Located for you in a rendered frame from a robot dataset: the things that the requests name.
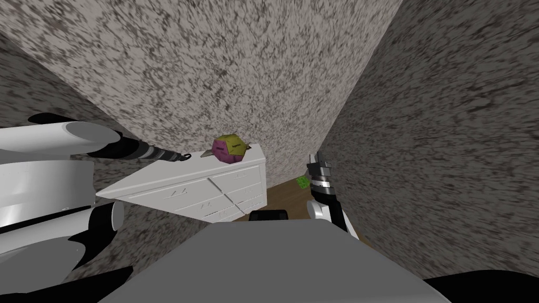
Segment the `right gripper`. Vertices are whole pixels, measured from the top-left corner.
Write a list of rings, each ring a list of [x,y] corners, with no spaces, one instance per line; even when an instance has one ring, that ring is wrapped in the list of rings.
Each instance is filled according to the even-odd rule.
[[[325,157],[321,151],[318,151],[316,154],[309,155],[309,164],[307,164],[307,169],[311,177],[330,177],[331,167],[331,163],[325,161]]]

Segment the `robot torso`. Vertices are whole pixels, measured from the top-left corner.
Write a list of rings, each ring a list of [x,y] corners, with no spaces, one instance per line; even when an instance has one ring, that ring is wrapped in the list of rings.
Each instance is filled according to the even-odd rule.
[[[450,303],[323,219],[214,223],[99,303]]]

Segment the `white chest of drawers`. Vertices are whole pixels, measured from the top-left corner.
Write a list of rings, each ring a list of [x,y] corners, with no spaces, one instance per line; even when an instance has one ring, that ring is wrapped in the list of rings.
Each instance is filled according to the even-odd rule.
[[[96,196],[209,223],[233,221],[267,204],[265,163],[258,144],[234,164],[198,151],[185,161],[158,160]]]

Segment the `pink and yellow faceted ball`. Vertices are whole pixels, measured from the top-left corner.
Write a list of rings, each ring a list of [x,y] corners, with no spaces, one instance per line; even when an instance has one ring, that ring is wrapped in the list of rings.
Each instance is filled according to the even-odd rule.
[[[245,143],[237,134],[222,135],[214,139],[212,148],[204,151],[200,158],[215,156],[226,164],[241,162],[251,146]]]

